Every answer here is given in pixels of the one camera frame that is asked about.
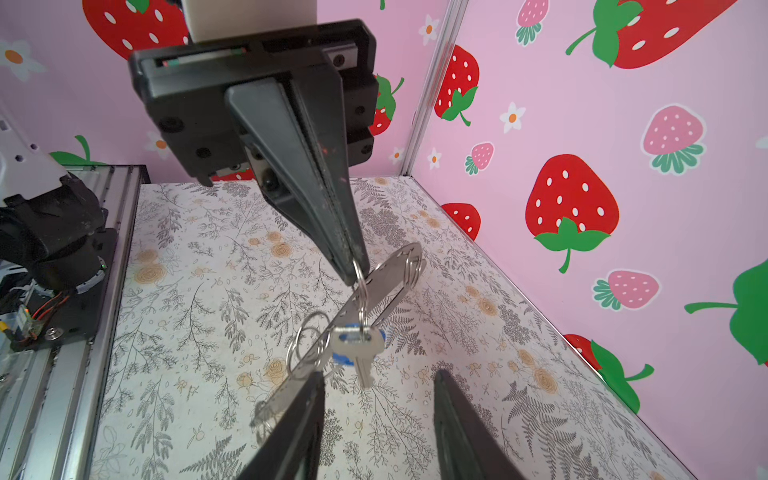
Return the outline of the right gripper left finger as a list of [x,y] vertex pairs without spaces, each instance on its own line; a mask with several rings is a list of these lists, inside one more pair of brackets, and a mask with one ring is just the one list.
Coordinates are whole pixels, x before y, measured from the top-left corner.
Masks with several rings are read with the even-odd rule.
[[316,479],[324,414],[325,380],[315,372],[238,479]]

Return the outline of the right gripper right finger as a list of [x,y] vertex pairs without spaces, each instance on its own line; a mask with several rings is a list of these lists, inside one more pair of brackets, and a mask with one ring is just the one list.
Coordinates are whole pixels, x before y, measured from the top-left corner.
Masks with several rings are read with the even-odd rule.
[[434,429],[441,479],[524,479],[449,371],[434,377]]

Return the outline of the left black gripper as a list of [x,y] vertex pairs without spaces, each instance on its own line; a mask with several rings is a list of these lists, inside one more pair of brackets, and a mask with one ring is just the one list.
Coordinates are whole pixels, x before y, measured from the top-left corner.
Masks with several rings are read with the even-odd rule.
[[366,25],[347,20],[140,51],[129,68],[189,176],[267,166],[268,203],[351,286],[369,266],[349,167],[373,151],[375,53]]

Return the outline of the key with blue tag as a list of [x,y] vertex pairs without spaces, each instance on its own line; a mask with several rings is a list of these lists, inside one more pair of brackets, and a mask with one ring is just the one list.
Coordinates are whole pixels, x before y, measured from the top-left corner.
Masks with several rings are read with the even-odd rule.
[[335,326],[329,346],[334,354],[345,356],[353,362],[360,387],[368,389],[374,384],[371,373],[373,362],[375,357],[384,351],[385,342],[381,331],[367,322],[367,286],[362,268],[356,260],[353,261],[353,267],[357,279],[358,323],[352,326]]

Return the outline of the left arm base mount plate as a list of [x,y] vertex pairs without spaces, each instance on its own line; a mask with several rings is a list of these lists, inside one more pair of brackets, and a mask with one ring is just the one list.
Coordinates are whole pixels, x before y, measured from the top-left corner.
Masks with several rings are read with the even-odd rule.
[[4,280],[1,292],[1,346],[13,352],[62,346],[95,337],[106,303],[118,232],[95,234],[92,245],[102,263],[101,276],[87,286],[56,294],[46,291],[25,273]]

